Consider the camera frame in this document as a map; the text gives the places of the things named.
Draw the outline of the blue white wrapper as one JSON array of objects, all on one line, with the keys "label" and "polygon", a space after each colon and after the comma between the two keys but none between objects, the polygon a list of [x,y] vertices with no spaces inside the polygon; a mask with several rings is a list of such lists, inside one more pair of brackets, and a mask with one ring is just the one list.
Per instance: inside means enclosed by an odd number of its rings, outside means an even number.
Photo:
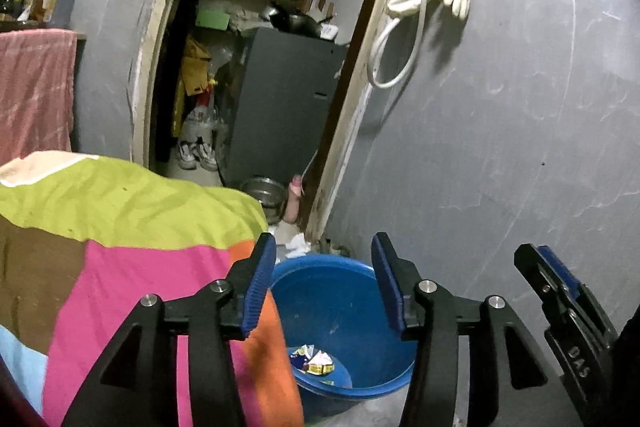
[{"label": "blue white wrapper", "polygon": [[314,345],[303,345],[293,349],[290,354],[290,363],[296,369],[302,372],[306,372],[307,367],[311,359],[316,353]]}]

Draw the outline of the multicolour patchwork cloth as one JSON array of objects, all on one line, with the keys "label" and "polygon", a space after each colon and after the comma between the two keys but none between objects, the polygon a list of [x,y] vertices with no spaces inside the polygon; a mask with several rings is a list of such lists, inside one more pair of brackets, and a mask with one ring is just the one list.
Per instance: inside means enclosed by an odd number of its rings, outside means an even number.
[{"label": "multicolour patchwork cloth", "polygon": [[188,297],[266,231],[250,196],[46,150],[1,168],[1,358],[57,426],[138,300]]}]

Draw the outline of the blue plastic bucket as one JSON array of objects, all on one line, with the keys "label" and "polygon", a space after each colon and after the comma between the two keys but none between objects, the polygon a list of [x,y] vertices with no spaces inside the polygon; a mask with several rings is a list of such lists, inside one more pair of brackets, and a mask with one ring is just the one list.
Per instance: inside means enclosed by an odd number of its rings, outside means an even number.
[{"label": "blue plastic bucket", "polygon": [[326,376],[294,369],[306,413],[335,414],[408,386],[416,344],[388,326],[369,265],[322,254],[288,259],[274,268],[271,294],[288,353],[313,345],[335,365]]}]

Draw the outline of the steel bowl on floor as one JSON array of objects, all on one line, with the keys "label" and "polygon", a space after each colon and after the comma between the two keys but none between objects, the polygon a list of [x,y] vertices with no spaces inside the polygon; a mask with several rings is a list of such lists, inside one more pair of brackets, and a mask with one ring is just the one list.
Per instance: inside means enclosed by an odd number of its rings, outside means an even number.
[{"label": "steel bowl on floor", "polygon": [[277,225],[288,201],[288,189],[265,176],[254,176],[241,184],[241,191],[258,200],[268,225]]}]

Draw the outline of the pink bottle on floor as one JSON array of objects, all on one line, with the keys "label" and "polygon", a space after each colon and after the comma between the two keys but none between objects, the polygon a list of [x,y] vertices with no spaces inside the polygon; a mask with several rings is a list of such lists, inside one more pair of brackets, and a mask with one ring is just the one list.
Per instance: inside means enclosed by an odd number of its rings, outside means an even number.
[{"label": "pink bottle on floor", "polygon": [[300,200],[303,196],[303,176],[296,174],[288,184],[288,201],[283,213],[283,221],[294,225],[299,213]]}]

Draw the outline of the yellow bag in closet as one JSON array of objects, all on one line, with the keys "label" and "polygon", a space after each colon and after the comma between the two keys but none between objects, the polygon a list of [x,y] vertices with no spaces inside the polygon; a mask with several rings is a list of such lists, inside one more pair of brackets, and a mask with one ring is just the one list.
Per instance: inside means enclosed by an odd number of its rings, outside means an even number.
[{"label": "yellow bag in closet", "polygon": [[198,95],[208,86],[209,62],[212,59],[205,46],[191,35],[186,37],[180,68],[180,79],[187,95]]}]

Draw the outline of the dark grey cabinet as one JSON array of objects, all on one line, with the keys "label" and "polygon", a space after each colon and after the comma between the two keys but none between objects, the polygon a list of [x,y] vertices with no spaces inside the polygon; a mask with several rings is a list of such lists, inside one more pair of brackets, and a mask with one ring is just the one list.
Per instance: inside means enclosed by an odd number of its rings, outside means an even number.
[{"label": "dark grey cabinet", "polygon": [[318,150],[346,48],[270,28],[242,33],[220,103],[222,181],[287,184]]}]

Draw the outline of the pink checked cloth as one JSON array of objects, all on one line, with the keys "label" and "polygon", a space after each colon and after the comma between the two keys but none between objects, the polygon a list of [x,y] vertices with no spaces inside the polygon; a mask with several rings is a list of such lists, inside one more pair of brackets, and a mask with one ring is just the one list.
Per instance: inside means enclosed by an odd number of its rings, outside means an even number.
[{"label": "pink checked cloth", "polygon": [[63,29],[1,35],[1,162],[72,149],[77,37]]}]

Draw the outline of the black wok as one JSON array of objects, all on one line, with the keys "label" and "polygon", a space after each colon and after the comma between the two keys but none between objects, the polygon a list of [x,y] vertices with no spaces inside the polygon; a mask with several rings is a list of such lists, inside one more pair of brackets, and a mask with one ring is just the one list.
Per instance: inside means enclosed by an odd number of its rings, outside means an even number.
[{"label": "black wok", "polygon": [[278,31],[308,38],[321,38],[321,24],[306,14],[276,11],[270,14],[269,20]]}]

